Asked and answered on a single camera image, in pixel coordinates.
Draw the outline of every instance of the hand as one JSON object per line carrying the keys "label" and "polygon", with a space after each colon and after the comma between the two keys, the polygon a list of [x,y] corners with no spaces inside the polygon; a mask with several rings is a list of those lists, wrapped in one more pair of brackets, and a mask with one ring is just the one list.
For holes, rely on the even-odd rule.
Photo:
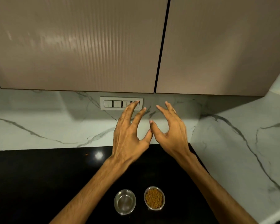
{"label": "hand", "polygon": [[155,136],[157,142],[162,146],[162,148],[173,158],[176,159],[178,163],[182,161],[183,158],[192,156],[188,146],[187,140],[187,128],[183,121],[178,117],[175,109],[170,103],[165,102],[167,109],[162,108],[157,105],[157,108],[164,114],[168,121],[169,130],[167,133],[163,133],[158,128],[157,124],[150,120],[150,128]]}
{"label": "hand", "polygon": [[139,101],[134,101],[126,107],[114,131],[113,150],[110,158],[114,159],[116,163],[125,165],[126,168],[148,149],[153,137],[151,129],[148,130],[144,139],[139,140],[137,137],[139,122],[146,111],[146,108],[143,108],[131,123],[133,111],[138,103]]}

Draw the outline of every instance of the dry pet food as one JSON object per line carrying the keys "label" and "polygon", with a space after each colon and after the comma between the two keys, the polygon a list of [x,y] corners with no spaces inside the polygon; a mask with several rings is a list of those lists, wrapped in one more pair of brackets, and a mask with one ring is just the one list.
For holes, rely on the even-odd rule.
{"label": "dry pet food", "polygon": [[145,200],[146,203],[153,209],[160,208],[163,204],[162,193],[155,188],[152,188],[147,191],[145,195]]}

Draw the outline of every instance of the marble backsplash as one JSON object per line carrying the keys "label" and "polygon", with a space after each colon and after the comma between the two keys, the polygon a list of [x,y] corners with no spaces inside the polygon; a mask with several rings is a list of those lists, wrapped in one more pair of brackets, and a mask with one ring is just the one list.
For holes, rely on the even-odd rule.
{"label": "marble backsplash", "polygon": [[209,96],[190,143],[259,223],[280,220],[280,95]]}
{"label": "marble backsplash", "polygon": [[185,122],[188,140],[198,122],[204,95],[135,94],[0,89],[0,150],[110,146],[121,111],[101,110],[100,96],[144,98],[142,139],[149,119],[166,132],[168,124],[156,105],[168,101]]}

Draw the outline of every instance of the stainless steel bowl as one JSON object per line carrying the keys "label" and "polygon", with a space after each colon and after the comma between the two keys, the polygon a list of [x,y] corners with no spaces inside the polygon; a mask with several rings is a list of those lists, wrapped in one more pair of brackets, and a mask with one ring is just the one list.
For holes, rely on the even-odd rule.
{"label": "stainless steel bowl", "polygon": [[[152,207],[150,207],[150,206],[147,204],[146,199],[145,199],[145,196],[146,196],[147,191],[149,191],[150,189],[157,189],[157,190],[159,190],[159,191],[161,192],[161,194],[162,194],[162,196],[163,196],[163,204],[162,204],[161,207],[159,207],[159,208],[152,208]],[[146,206],[147,206],[150,210],[159,211],[159,210],[161,210],[161,209],[164,207],[164,205],[165,205],[165,195],[164,195],[163,191],[162,191],[161,189],[159,189],[158,187],[151,186],[151,187],[148,187],[148,188],[145,190],[145,192],[144,192],[144,201],[145,201]]]}
{"label": "stainless steel bowl", "polygon": [[114,207],[119,214],[127,215],[134,210],[135,206],[136,197],[132,191],[123,189],[116,194],[114,198]]}

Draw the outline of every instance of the cabinet door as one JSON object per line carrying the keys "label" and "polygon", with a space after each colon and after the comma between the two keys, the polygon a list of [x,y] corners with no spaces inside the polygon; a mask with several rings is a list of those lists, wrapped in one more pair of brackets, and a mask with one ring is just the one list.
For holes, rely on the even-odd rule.
{"label": "cabinet door", "polygon": [[153,93],[167,0],[0,0],[0,86]]}
{"label": "cabinet door", "polygon": [[280,0],[171,0],[157,93],[264,96],[280,73]]}

